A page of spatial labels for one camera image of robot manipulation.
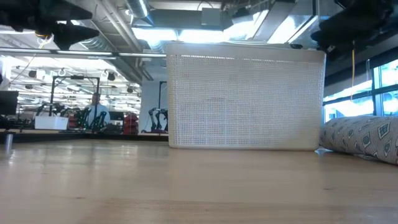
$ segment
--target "white box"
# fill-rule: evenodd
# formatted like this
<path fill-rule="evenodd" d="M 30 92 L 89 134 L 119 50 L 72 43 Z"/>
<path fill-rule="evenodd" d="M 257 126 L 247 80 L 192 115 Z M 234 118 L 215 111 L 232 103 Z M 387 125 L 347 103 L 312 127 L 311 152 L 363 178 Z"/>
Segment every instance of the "white box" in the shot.
<path fill-rule="evenodd" d="M 69 118 L 55 116 L 36 116 L 35 129 L 66 130 Z"/>
<path fill-rule="evenodd" d="M 318 148 L 323 52 L 171 43 L 166 54 L 170 147 Z"/>

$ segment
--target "patterned pillow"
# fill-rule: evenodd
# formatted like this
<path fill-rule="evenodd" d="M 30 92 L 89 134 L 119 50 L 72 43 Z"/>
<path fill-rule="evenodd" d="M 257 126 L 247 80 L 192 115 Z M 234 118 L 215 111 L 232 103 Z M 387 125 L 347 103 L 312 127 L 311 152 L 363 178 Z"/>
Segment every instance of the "patterned pillow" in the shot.
<path fill-rule="evenodd" d="M 398 117 L 335 118 L 323 127 L 320 142 L 333 151 L 398 164 Z"/>

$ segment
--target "yellow cable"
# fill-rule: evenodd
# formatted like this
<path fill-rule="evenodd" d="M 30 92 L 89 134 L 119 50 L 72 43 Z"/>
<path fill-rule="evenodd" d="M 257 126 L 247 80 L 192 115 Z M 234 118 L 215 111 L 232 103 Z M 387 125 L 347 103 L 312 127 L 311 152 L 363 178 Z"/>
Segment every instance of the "yellow cable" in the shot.
<path fill-rule="evenodd" d="M 352 58 L 353 58 L 353 80 L 351 83 L 351 101 L 353 100 L 353 92 L 354 92 L 354 77 L 355 77 L 355 49 L 352 50 Z"/>

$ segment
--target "white perforated panel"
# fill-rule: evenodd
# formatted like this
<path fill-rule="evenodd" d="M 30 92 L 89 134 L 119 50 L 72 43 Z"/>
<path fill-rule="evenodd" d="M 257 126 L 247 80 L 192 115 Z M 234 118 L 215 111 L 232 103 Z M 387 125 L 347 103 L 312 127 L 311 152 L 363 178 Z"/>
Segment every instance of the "white perforated panel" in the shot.
<path fill-rule="evenodd" d="M 324 53 L 181 43 L 166 53 L 171 147 L 318 147 Z"/>

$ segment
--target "glass window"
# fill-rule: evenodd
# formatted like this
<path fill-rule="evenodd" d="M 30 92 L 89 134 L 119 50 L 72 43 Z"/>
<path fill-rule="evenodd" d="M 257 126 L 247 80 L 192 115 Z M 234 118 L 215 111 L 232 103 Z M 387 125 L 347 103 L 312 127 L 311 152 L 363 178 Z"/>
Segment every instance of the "glass window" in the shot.
<path fill-rule="evenodd" d="M 391 91 L 381 95 L 384 116 L 398 116 L 398 91 Z"/>
<path fill-rule="evenodd" d="M 398 84 L 398 60 L 392 61 L 385 65 L 381 65 L 380 67 L 377 67 L 375 69 L 380 69 L 379 71 L 381 74 L 381 87 Z"/>
<path fill-rule="evenodd" d="M 324 106 L 325 122 L 333 118 L 346 116 L 373 115 L 373 100 L 371 96 L 346 100 L 339 103 L 332 103 Z"/>
<path fill-rule="evenodd" d="M 330 96 L 327 96 L 323 99 L 324 102 L 330 101 L 330 100 L 335 100 L 341 97 L 346 97 L 346 96 L 351 96 L 352 94 L 357 94 L 357 93 L 363 93 L 365 91 L 371 91 L 372 90 L 372 80 L 368 80 L 366 82 L 363 82 L 361 84 L 355 85 L 354 87 L 347 88 L 341 92 L 332 94 Z"/>

